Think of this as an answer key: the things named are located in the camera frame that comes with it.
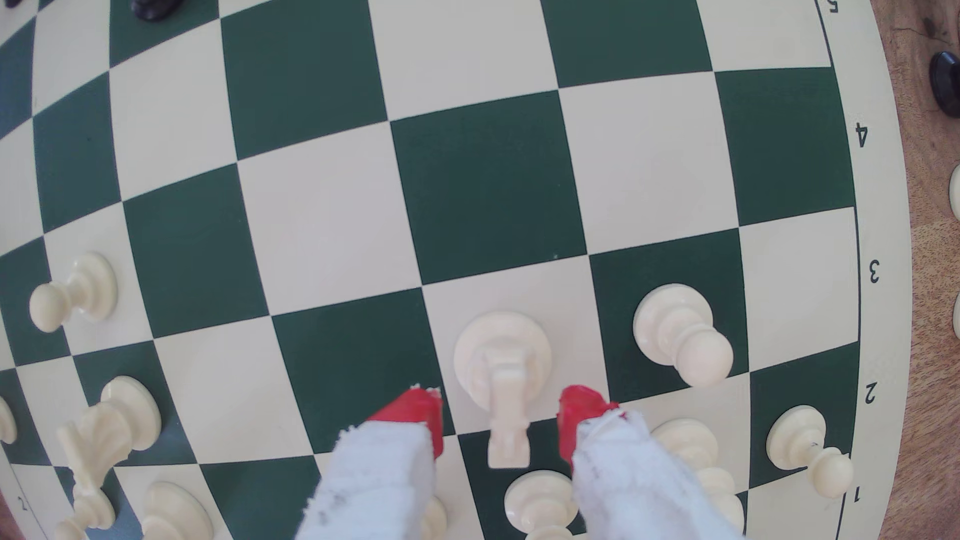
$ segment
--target number 4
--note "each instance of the number 4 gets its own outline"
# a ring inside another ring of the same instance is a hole
[[[860,123],[856,123],[856,136],[860,139],[860,148],[863,148],[864,144],[867,144],[867,126],[860,126]]]

